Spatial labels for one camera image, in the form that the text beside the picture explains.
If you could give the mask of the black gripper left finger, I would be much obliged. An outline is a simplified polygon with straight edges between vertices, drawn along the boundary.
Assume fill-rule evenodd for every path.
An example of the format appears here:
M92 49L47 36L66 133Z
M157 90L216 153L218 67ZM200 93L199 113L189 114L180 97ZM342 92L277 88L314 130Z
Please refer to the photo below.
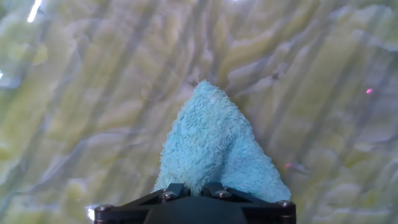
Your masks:
M190 191L184 184L170 184L125 205L102 204L94 209L94 224L143 224L155 206L188 196Z

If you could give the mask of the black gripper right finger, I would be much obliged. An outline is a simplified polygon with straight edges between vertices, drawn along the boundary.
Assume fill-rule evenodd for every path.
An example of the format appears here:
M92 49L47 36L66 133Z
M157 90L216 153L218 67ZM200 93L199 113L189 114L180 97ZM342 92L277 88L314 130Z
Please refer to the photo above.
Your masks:
M290 200L266 202L249 193L224 187L221 183L205 185L201 196L234 205L238 211L233 212L231 208L227 208L226 213L237 215L242 212L239 216L248 224L296 224L296 205Z

